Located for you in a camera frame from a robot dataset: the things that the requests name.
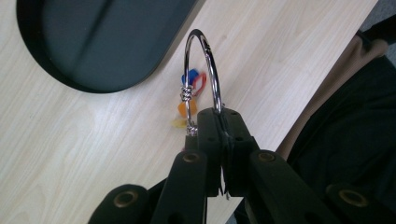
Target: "metal ring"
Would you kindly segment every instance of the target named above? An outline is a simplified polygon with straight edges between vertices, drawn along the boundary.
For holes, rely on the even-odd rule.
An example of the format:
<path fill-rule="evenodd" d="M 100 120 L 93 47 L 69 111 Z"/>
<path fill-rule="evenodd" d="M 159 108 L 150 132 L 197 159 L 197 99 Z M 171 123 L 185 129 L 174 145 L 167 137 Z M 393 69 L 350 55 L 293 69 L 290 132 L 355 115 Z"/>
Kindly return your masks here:
<path fill-rule="evenodd" d="M 215 60 L 212 55 L 212 51 L 210 49 L 209 44 L 207 43 L 206 37 L 204 34 L 198 30 L 194 29 L 190 32 L 189 37 L 187 39 L 186 43 L 186 50 L 184 54 L 184 87 L 183 89 L 186 90 L 190 88 L 189 86 L 189 58 L 190 58 L 190 48 L 191 48 L 191 43 L 194 37 L 198 37 L 199 42 L 201 43 L 202 50 L 204 51 L 204 55 L 206 58 L 206 64 L 207 68 L 209 70 L 209 75 L 210 75 L 210 83 L 212 86 L 212 95 L 213 95 L 213 108 L 215 109 L 216 114 L 221 113 L 221 97 L 220 97 L 220 86 L 219 86 L 219 77 L 218 77 L 218 71 L 216 69 L 216 64 Z M 190 112 L 190 100 L 186 100 L 186 111 L 187 111 L 187 134 L 188 135 L 196 135 L 197 130 L 196 127 L 194 126 L 194 123 L 191 121 L 191 112 Z"/>

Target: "black fabric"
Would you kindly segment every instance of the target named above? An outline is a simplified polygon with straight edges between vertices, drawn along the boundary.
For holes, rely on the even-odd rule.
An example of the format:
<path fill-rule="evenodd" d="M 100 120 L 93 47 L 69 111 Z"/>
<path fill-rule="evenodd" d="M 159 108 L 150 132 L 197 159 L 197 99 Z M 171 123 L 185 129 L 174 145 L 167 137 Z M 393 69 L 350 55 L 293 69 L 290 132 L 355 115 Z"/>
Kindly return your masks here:
<path fill-rule="evenodd" d="M 347 182 L 396 213 L 396 70 L 375 59 L 306 123 L 288 163 L 321 198 Z"/>
<path fill-rule="evenodd" d="M 389 45 L 396 43 L 396 14 L 375 24 L 364 34 L 371 40 L 383 39 Z"/>

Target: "blue tag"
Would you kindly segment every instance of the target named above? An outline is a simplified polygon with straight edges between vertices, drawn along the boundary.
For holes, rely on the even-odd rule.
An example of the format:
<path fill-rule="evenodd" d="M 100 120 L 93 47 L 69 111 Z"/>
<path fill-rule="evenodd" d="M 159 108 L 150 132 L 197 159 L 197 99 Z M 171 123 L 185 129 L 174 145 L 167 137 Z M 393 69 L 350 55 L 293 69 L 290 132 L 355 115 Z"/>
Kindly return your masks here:
<path fill-rule="evenodd" d="M 189 71 L 189 85 L 190 86 L 192 86 L 192 83 L 194 82 L 194 80 L 198 77 L 198 71 L 195 69 L 195 68 L 193 68 L 193 69 L 191 69 L 190 71 Z M 184 77 L 184 75 L 182 75 L 181 76 L 181 83 L 183 83 L 183 85 L 184 85 L 184 83 L 185 83 L 185 77 Z"/>

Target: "light wood desk surface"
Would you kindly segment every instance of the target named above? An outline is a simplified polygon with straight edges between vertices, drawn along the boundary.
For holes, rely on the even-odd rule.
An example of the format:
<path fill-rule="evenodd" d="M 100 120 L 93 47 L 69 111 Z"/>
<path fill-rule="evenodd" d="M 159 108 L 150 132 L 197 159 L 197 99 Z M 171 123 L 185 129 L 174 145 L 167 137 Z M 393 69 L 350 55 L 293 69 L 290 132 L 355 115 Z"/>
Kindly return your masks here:
<path fill-rule="evenodd" d="M 226 107 L 275 150 L 375 2 L 206 1 L 188 32 L 208 38 Z M 185 131 L 170 122 L 186 36 L 144 82 L 92 94 L 35 62 L 15 8 L 0 1 L 0 223 L 86 223 L 115 187 L 164 179 L 184 145 Z M 191 67 L 205 69 L 193 45 Z M 199 109 L 212 106 L 209 94 Z M 210 199 L 208 223 L 224 223 L 238 202 Z"/>

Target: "screw hole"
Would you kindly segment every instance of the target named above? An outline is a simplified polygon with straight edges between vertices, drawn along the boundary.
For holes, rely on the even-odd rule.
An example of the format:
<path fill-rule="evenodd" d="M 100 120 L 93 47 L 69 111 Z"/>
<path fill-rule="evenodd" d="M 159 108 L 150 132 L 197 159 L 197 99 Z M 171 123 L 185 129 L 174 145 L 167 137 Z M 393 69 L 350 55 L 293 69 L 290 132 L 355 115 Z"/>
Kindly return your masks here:
<path fill-rule="evenodd" d="M 259 160 L 261 161 L 270 162 L 270 161 L 274 161 L 275 159 L 276 159 L 275 156 L 268 152 L 263 152 L 259 154 Z"/>
<path fill-rule="evenodd" d="M 341 189 L 338 195 L 344 202 L 352 204 L 357 207 L 366 207 L 369 202 L 367 199 L 356 191 L 350 189 Z"/>
<path fill-rule="evenodd" d="M 114 205 L 118 208 L 128 207 L 129 205 L 133 204 L 137 200 L 138 194 L 133 190 L 127 190 L 124 192 L 119 193 L 114 198 Z"/>
<path fill-rule="evenodd" d="M 199 156 L 195 153 L 189 153 L 183 156 L 183 160 L 186 162 L 195 162 L 199 160 Z"/>

